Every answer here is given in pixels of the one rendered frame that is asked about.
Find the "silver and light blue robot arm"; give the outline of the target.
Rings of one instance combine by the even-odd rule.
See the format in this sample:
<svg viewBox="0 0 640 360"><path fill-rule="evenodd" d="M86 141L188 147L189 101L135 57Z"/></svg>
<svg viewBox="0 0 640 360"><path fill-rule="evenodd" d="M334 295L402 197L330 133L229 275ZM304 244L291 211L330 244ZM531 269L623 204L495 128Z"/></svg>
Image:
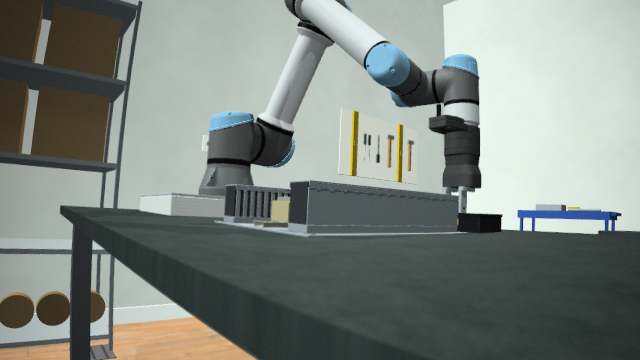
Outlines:
<svg viewBox="0 0 640 360"><path fill-rule="evenodd" d="M300 19L298 38L266 112L255 123L246 112L224 112L211 118L207 169L198 195L225 197L225 185L247 185L248 177L248 185L254 186L251 164L277 168L292 158L293 121L325 49L334 42L390 90L398 107L479 105L480 77L474 57L451 55L442 69L422 71L401 49L351 13L345 0L284 1Z"/></svg>

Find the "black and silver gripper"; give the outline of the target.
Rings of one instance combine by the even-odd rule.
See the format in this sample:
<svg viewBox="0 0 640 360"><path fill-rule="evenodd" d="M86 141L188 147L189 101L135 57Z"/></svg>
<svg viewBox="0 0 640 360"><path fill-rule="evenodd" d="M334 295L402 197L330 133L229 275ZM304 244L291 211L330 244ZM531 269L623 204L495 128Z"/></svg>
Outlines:
<svg viewBox="0 0 640 360"><path fill-rule="evenodd" d="M480 128L477 127L480 107L473 103L453 103L444 107L444 115L441 115L441 104L436 108L437 116L429 118L429 129L444 135L446 166L442 191L450 195L459 192L458 213L467 213L467 191L475 192L475 188L482 187Z"/></svg>

